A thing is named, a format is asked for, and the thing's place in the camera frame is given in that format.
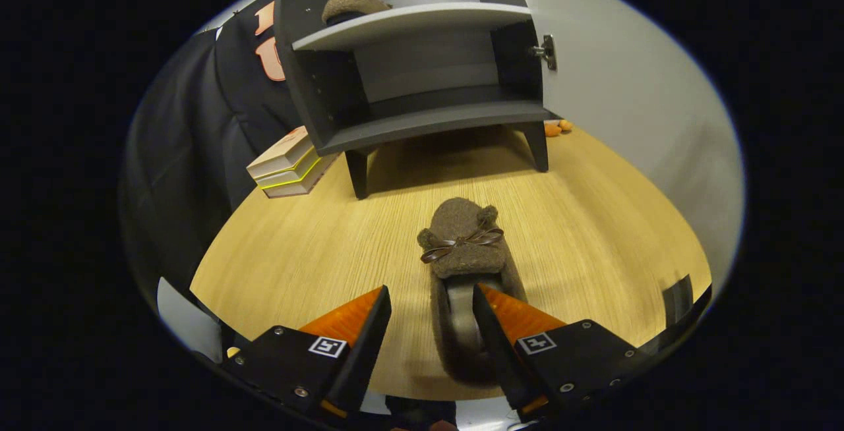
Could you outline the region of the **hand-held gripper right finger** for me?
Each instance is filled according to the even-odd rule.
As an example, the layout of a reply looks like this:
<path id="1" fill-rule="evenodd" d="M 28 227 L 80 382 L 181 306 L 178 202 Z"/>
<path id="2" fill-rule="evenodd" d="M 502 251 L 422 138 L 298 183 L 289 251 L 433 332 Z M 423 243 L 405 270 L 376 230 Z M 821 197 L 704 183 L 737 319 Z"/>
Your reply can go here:
<path id="1" fill-rule="evenodd" d="M 483 283 L 472 308 L 498 386 L 524 422 L 593 406 L 653 360 L 597 321 L 566 323 Z"/>

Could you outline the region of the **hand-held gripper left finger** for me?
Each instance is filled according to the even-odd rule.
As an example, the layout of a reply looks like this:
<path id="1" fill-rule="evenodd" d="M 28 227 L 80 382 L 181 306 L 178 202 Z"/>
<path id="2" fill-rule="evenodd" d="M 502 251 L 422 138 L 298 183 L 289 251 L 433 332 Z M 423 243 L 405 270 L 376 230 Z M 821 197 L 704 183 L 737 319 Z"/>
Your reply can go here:
<path id="1" fill-rule="evenodd" d="M 361 410 L 391 315 L 382 285 L 298 329 L 269 327 L 221 369 L 285 410 L 351 418 Z"/>

